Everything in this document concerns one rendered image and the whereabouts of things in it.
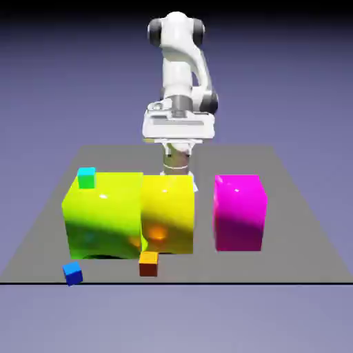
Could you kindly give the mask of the large magenta box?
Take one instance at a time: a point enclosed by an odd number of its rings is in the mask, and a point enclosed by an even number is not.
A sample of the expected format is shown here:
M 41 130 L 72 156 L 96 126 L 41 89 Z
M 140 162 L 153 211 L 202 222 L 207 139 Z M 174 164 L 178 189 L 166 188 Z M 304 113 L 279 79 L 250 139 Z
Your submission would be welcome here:
M 268 197 L 257 174 L 217 174 L 213 229 L 218 252 L 257 252 L 262 248 Z

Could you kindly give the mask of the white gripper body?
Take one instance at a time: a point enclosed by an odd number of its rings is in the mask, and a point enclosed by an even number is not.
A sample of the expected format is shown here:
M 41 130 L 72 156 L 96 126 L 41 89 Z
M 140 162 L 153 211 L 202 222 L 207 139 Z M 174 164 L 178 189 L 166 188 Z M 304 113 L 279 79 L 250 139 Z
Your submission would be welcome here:
M 151 141 L 208 140 L 213 139 L 213 114 L 187 111 L 185 117 L 172 117 L 171 110 L 146 110 L 142 135 Z

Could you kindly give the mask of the large lime green box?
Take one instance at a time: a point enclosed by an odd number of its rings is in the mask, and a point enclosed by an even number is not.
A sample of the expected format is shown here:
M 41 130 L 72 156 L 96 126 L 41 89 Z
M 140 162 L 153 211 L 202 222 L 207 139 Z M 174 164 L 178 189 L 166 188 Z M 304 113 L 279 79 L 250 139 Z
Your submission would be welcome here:
M 137 259 L 141 252 L 141 172 L 98 172 L 96 187 L 77 176 L 61 207 L 72 259 Z

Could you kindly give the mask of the small cyan cube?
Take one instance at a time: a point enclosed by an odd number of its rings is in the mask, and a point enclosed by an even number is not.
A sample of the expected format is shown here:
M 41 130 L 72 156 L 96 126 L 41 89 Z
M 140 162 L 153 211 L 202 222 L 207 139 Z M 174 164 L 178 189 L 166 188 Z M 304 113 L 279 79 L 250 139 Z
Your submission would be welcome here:
M 94 189 L 96 187 L 96 168 L 80 167 L 77 171 L 79 189 Z

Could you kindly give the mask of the small orange cube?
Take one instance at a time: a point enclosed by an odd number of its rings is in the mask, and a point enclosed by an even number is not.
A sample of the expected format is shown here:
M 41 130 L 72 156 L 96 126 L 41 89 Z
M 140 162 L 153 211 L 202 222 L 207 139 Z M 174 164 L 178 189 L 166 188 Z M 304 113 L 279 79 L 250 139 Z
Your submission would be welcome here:
M 139 275 L 143 277 L 157 277 L 159 253 L 143 251 L 139 257 Z

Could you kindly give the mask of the small blue cube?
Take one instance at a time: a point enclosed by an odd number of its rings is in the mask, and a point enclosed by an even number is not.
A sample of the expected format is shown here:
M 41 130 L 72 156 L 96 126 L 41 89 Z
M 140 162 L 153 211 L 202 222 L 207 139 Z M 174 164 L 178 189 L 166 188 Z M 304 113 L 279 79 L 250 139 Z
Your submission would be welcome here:
M 68 286 L 80 284 L 83 281 L 81 266 L 77 261 L 65 264 L 62 270 Z

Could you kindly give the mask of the large yellow box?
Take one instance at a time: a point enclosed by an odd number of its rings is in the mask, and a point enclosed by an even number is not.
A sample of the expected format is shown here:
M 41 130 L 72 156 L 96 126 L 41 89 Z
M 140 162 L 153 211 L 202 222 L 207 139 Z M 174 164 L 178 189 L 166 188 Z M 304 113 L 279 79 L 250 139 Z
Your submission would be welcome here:
M 191 254 L 194 183 L 190 175 L 145 175 L 141 186 L 144 251 Z

